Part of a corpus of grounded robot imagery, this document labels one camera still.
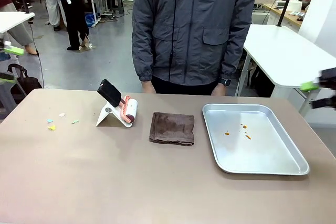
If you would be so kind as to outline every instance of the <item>gray jacket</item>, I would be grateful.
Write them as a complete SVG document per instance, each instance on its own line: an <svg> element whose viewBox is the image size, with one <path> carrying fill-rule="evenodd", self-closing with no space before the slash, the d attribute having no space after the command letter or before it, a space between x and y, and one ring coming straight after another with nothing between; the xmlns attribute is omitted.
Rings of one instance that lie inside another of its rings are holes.
<svg viewBox="0 0 336 224"><path fill-rule="evenodd" d="M132 53L141 81L203 85L236 71L254 0L134 0Z"/></svg>

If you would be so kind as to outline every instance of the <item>zipper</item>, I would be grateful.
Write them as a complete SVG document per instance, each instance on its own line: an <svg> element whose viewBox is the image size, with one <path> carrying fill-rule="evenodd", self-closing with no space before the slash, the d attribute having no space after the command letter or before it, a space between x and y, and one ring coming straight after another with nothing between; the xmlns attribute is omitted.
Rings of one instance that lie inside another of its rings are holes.
<svg viewBox="0 0 336 224"><path fill-rule="evenodd" d="M188 37L188 47L187 47L187 57L186 57L186 60L185 60L185 65L184 65L183 82L185 82L185 78L187 76L187 71L188 71L188 57L189 57L189 47L190 47L190 38L191 38L191 28L192 28L192 25L193 25L194 4L195 4L195 0L193 0L193 2L192 2L191 21L190 21L190 25L189 25L189 37Z"/></svg>

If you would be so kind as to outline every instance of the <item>folded napkin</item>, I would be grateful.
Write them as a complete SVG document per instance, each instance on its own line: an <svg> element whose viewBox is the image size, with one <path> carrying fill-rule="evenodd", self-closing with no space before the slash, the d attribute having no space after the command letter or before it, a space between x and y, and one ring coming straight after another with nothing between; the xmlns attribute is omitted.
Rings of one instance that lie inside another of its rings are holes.
<svg viewBox="0 0 336 224"><path fill-rule="evenodd" d="M149 139L158 144L194 145L193 115L154 112Z"/></svg>

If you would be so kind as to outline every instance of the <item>aluminum tray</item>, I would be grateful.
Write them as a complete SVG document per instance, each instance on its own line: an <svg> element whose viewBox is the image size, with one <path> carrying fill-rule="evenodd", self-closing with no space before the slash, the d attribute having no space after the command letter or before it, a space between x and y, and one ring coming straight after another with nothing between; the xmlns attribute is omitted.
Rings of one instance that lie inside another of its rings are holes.
<svg viewBox="0 0 336 224"><path fill-rule="evenodd" d="M307 161L268 107L207 104L203 116L216 162L222 170L242 174L309 173Z"/></svg>

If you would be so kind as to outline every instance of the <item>wristwatch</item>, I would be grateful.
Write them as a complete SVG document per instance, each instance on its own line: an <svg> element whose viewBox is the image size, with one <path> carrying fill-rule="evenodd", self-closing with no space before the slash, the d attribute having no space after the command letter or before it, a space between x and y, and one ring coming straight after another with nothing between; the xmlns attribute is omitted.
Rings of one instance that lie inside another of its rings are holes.
<svg viewBox="0 0 336 224"><path fill-rule="evenodd" d="M229 86L231 84L231 79L220 78L219 83Z"/></svg>

